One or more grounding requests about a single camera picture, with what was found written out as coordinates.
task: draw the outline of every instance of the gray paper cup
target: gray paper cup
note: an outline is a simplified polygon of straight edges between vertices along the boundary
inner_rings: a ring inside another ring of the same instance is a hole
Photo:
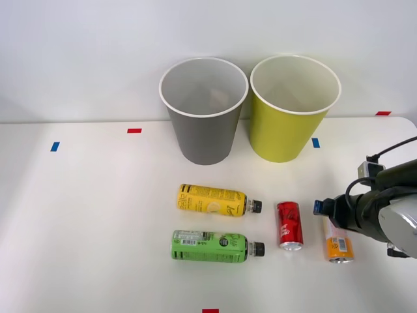
[[[229,155],[248,90],[241,69],[214,57],[185,60],[162,76],[160,97],[188,160],[210,165]]]

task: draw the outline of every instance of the red can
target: red can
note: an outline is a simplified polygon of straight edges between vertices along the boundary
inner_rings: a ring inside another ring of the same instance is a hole
[[[277,209],[280,248],[290,251],[300,250],[303,240],[298,204],[291,201],[281,202],[277,205]]]

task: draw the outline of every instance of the yellow paper cup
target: yellow paper cup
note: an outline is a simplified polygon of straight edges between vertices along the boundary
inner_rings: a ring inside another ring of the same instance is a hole
[[[330,68],[299,55],[261,61],[250,84],[255,93],[250,143],[271,162],[296,158],[341,94],[339,78]]]

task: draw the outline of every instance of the paper cup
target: paper cup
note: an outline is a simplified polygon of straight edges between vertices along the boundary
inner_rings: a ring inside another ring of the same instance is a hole
[[[339,78],[330,68],[299,55],[261,61],[250,83],[255,93],[250,143],[271,162],[296,158],[341,94]]]
[[[210,165],[229,155],[248,90],[241,69],[214,57],[185,60],[162,76],[160,97],[188,160]]]

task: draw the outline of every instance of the orange can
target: orange can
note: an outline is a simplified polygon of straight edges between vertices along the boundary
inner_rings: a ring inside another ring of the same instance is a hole
[[[331,263],[349,263],[354,260],[351,240],[346,230],[336,228],[328,219],[323,219],[324,236],[326,237],[325,252]]]

